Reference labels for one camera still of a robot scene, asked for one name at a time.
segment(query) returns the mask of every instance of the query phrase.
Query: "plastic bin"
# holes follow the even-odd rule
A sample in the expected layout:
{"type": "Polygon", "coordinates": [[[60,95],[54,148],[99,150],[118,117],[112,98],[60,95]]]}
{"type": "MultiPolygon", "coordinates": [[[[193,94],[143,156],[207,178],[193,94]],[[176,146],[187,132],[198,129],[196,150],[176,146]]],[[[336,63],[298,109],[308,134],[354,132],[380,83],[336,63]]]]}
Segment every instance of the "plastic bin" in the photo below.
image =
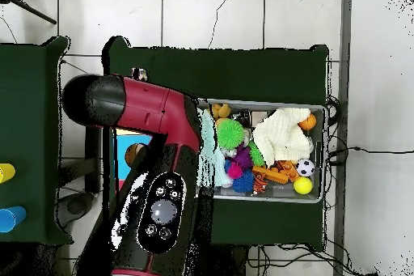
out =
{"type": "Polygon", "coordinates": [[[198,105],[199,108],[208,108],[210,104],[229,104],[231,112],[236,113],[241,109],[249,109],[254,113],[273,112],[278,108],[308,108],[316,116],[316,126],[310,131],[304,131],[314,144],[314,150],[310,154],[310,160],[315,165],[315,173],[310,177],[313,189],[307,195],[301,195],[294,191],[293,184],[288,182],[281,185],[277,182],[269,181],[264,193],[253,195],[252,193],[237,193],[232,188],[216,187],[214,197],[224,200],[251,200],[251,201],[271,201],[271,202],[296,202],[296,203],[316,203],[323,197],[325,160],[327,157],[327,110],[324,106],[305,105],[305,104],[274,104],[269,102],[237,101],[237,100],[204,100],[198,105]]]}

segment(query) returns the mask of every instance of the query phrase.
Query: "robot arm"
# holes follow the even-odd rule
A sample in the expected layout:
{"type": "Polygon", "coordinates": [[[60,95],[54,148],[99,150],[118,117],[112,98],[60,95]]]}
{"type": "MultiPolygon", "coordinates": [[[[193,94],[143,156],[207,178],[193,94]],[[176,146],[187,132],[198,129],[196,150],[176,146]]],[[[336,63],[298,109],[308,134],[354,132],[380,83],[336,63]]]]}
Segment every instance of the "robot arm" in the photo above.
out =
{"type": "MultiPolygon", "coordinates": [[[[159,144],[140,151],[138,156],[145,154],[142,164],[135,164],[129,174],[131,179],[144,169],[148,172],[141,195],[134,195],[137,199],[129,208],[129,225],[113,257],[112,275],[183,276],[201,143],[193,100],[128,77],[87,74],[66,84],[62,103],[67,116],[81,125],[152,134],[159,144]]],[[[129,191],[132,183],[124,186],[122,190],[129,191]]],[[[108,229],[100,234],[105,238],[108,229]]]]}

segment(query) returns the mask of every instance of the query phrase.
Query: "grey button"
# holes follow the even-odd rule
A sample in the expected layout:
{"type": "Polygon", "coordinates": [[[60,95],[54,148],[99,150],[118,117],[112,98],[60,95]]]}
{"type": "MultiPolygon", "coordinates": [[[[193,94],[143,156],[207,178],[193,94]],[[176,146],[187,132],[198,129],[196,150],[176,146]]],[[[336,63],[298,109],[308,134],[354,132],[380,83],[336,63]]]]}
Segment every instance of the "grey button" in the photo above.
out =
{"type": "Polygon", "coordinates": [[[168,179],[167,180],[167,187],[172,188],[175,186],[175,180],[174,179],[168,179]]]}
{"type": "Polygon", "coordinates": [[[153,236],[155,233],[157,233],[157,227],[154,224],[148,225],[146,228],[146,234],[148,236],[153,236]]]}
{"type": "Polygon", "coordinates": [[[159,197],[161,197],[162,195],[164,195],[165,194],[165,189],[163,188],[163,187],[159,187],[159,188],[157,188],[157,195],[159,196],[159,197]]]}
{"type": "Polygon", "coordinates": [[[177,215],[177,209],[174,204],[168,200],[158,200],[151,207],[151,218],[159,224],[165,225],[170,223],[177,215]]]}
{"type": "Polygon", "coordinates": [[[170,196],[171,196],[171,199],[176,200],[180,197],[180,193],[178,193],[176,190],[173,190],[170,196]]]}
{"type": "Polygon", "coordinates": [[[168,230],[166,227],[163,227],[161,230],[159,230],[159,236],[163,240],[167,240],[171,237],[171,231],[168,230]]]}

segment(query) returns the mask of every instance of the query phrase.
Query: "dark green table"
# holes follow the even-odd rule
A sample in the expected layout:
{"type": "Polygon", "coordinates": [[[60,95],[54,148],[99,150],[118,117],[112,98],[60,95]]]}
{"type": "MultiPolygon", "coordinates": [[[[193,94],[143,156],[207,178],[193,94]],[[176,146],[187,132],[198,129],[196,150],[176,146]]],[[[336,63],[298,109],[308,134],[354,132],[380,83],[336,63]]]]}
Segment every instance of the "dark green table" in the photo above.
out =
{"type": "Polygon", "coordinates": [[[69,244],[55,223],[59,120],[57,78],[69,41],[43,45],[0,44],[0,163],[16,174],[0,184],[0,208],[21,205],[27,218],[0,242],[69,244]]]}
{"type": "MultiPolygon", "coordinates": [[[[103,49],[105,74],[149,72],[154,84],[198,98],[325,105],[328,49],[131,48],[113,37],[103,49]]],[[[323,249],[323,201],[316,204],[215,200],[214,244],[308,243],[323,249]]]]}

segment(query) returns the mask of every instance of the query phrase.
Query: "orange ball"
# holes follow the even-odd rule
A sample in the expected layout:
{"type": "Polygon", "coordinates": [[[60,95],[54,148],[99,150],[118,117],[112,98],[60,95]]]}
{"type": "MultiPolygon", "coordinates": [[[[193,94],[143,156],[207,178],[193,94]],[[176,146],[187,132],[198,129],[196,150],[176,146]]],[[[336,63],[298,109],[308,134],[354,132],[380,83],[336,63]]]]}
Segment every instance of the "orange ball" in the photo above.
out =
{"type": "Polygon", "coordinates": [[[299,122],[298,125],[302,130],[312,130],[316,125],[316,117],[311,113],[306,120],[299,122]]]}

